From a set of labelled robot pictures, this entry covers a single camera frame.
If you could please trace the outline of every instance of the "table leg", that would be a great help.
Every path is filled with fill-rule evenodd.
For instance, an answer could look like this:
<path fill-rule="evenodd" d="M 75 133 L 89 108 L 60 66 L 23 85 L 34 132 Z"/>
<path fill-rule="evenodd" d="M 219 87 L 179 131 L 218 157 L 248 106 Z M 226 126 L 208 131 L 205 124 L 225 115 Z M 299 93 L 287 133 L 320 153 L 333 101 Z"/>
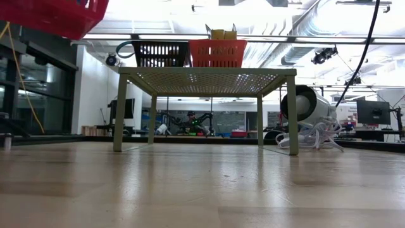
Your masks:
<path fill-rule="evenodd" d="M 258 94 L 258 145 L 263 148 L 263 95 Z"/>
<path fill-rule="evenodd" d="M 153 144 L 154 139 L 154 123 L 156 121 L 156 103 L 158 102 L 158 96 L 152 94 L 152 106 L 150 111 L 150 120 L 149 120 L 149 137 L 147 139 L 148 144 Z"/>
<path fill-rule="evenodd" d="M 287 101 L 289 110 L 289 155 L 298 155 L 298 123 L 295 77 L 287 76 Z"/>
<path fill-rule="evenodd" d="M 115 129 L 114 129 L 114 151 L 122 151 L 122 132 L 124 130 L 124 114 L 125 114 L 125 96 L 127 95 L 127 79 L 128 75 L 120 75 L 118 83 L 118 98 L 116 105 L 115 115 Z"/>

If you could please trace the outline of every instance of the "white wall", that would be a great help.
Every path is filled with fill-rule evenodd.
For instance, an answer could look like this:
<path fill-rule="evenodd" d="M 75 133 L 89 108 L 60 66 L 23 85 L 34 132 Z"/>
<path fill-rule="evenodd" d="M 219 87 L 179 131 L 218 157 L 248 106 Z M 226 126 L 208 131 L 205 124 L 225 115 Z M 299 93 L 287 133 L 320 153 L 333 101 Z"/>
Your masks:
<path fill-rule="evenodd" d="M 89 54 L 84 46 L 78 46 L 77 66 L 79 71 L 75 78 L 72 134 L 80 134 L 83 125 L 103 125 L 103 115 L 108 123 L 107 105 L 118 94 L 119 75 Z M 129 84 L 127 98 L 135 98 L 135 109 L 134 119 L 125 120 L 125 124 L 140 129 L 142 91 Z"/>

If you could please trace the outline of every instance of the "computer monitor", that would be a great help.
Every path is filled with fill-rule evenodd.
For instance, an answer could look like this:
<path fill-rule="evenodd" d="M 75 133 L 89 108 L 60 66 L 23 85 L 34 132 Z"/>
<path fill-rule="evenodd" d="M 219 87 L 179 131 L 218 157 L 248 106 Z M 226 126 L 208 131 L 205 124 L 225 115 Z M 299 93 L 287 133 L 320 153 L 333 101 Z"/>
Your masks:
<path fill-rule="evenodd" d="M 358 122 L 361 124 L 391 124 L 390 104 L 381 101 L 357 100 Z"/>
<path fill-rule="evenodd" d="M 109 108 L 111 108 L 111 119 L 115 119 L 116 116 L 116 106 L 117 106 L 117 100 L 112 100 L 110 104 L 108 105 Z M 134 118 L 134 108 L 135 108 L 135 99 L 126 99 L 125 100 L 125 112 L 124 112 L 124 118 Z"/>

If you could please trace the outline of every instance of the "black basket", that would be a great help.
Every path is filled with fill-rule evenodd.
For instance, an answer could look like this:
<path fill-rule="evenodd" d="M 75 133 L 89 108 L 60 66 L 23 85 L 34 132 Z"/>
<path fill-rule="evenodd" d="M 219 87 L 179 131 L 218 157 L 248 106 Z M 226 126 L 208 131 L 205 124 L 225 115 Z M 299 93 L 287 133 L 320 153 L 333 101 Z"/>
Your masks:
<path fill-rule="evenodd" d="M 189 43 L 132 41 L 138 67 L 183 67 L 190 65 Z"/>

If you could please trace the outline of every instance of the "wooden floor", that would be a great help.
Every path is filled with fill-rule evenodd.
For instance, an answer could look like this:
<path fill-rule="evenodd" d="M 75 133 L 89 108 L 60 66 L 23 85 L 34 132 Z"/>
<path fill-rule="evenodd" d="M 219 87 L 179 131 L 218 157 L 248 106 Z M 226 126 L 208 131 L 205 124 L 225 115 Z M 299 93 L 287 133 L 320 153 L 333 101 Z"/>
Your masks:
<path fill-rule="evenodd" d="M 0 227 L 405 227 L 405 157 L 112 143 L 0 153 Z"/>

